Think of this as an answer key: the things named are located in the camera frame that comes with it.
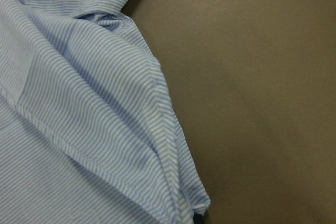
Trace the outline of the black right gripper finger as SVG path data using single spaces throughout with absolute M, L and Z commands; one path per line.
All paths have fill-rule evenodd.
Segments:
M 193 223 L 194 224 L 204 224 L 204 218 L 202 215 L 194 215 L 193 216 Z

